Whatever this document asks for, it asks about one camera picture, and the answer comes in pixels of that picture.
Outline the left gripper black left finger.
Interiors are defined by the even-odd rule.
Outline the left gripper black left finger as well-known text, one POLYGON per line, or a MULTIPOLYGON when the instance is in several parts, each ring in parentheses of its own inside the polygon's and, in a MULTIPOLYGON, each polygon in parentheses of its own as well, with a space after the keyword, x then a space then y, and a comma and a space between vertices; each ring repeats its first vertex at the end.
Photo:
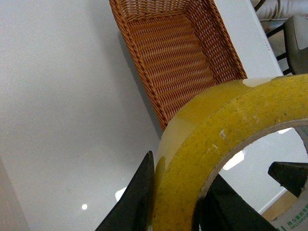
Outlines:
POLYGON ((97 231, 146 231, 154 192, 154 157, 148 151, 119 201, 97 231))

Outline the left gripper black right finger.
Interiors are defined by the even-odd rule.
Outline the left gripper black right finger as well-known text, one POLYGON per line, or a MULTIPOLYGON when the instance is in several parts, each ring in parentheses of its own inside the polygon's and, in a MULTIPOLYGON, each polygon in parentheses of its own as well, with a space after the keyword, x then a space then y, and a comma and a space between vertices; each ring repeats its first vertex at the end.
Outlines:
POLYGON ((306 231, 308 229, 308 165, 273 162, 268 174, 298 198, 273 221, 256 212, 220 175, 194 213, 196 231, 306 231))

